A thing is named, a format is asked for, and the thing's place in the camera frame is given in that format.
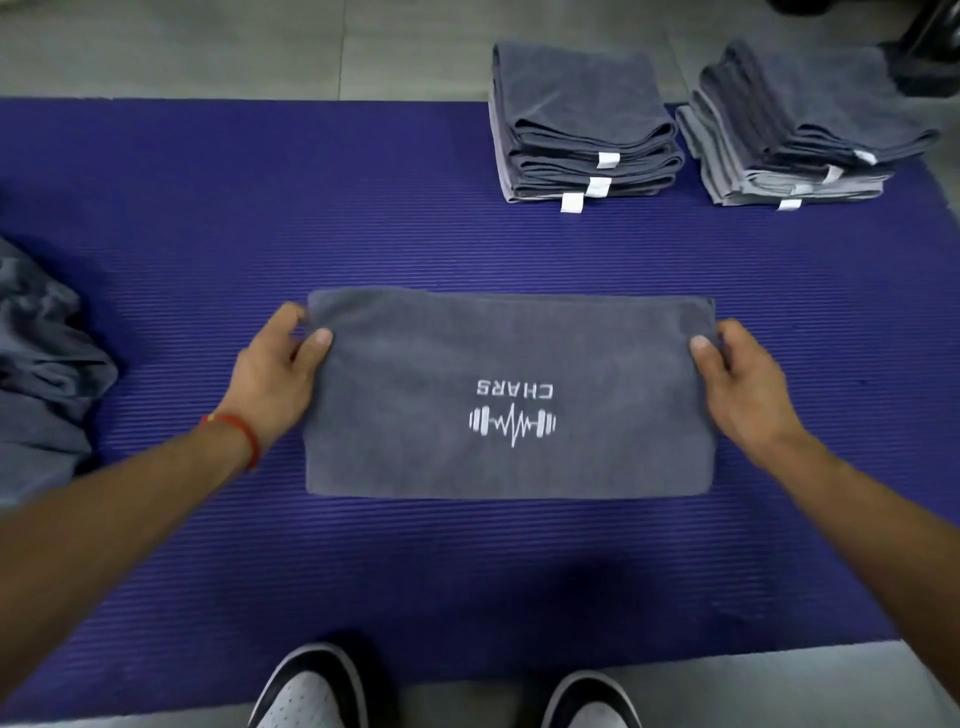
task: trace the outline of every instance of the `tiled floor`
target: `tiled floor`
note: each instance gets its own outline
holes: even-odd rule
[[[765,0],[0,0],[0,95],[250,99],[482,99],[501,37],[642,49],[667,101],[734,36],[873,43],[914,0],[840,0],[791,18]],[[917,101],[946,138],[928,156],[960,208],[960,103]],[[960,725],[960,711],[899,643],[620,670],[649,726]],[[507,726],[511,685],[423,686],[411,726]],[[246,707],[133,721],[241,725]],[[126,719],[113,721],[114,726]],[[104,723],[85,721],[84,725]]]

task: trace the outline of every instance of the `folded towel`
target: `folded towel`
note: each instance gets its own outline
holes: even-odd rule
[[[598,170],[596,155],[590,161],[579,158],[526,157],[509,153],[504,138],[509,134],[500,119],[491,91],[488,103],[491,133],[500,188],[507,202],[550,200],[564,192],[586,191],[591,177],[610,177],[609,197],[656,194],[676,180],[684,156],[674,142],[649,162],[620,163],[615,169]]]
[[[868,167],[922,154],[939,137],[905,108],[875,47],[771,51],[735,40],[700,87],[745,161]]]
[[[791,174],[745,167],[724,129],[710,114],[708,99],[694,89],[690,106],[677,109],[677,122],[690,154],[700,160],[701,179],[717,205],[777,205],[783,198],[803,200],[868,200],[883,192],[889,174]]]
[[[493,81],[503,122],[527,147],[636,154],[676,135],[641,54],[501,41],[493,47]]]
[[[317,291],[333,329],[307,490],[372,497],[703,493],[715,438],[687,349],[700,298]]]

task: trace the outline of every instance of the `dumbbell logo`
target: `dumbbell logo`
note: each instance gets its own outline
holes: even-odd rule
[[[470,412],[470,429],[479,432],[484,437],[490,432],[499,430],[504,437],[510,437],[510,447],[516,447],[517,437],[526,437],[527,432],[534,431],[537,437],[545,437],[557,429],[557,416],[545,410],[537,412],[536,419],[523,414],[521,409],[515,413],[516,405],[510,405],[510,412],[506,416],[491,417],[489,407],[477,407]]]

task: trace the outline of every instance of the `black and white sneaker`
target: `black and white sneaker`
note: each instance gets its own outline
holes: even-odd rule
[[[335,644],[295,649],[274,670],[248,728],[370,728],[360,673]]]
[[[602,672],[567,675],[553,691],[541,728],[641,728],[634,704]]]

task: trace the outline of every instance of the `stack of folded towels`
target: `stack of folded towels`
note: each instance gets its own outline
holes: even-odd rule
[[[677,121],[717,205],[867,200],[939,131],[904,111],[878,48],[735,40]]]
[[[508,202],[653,195],[684,165],[677,126],[640,54],[497,43],[490,121]]]

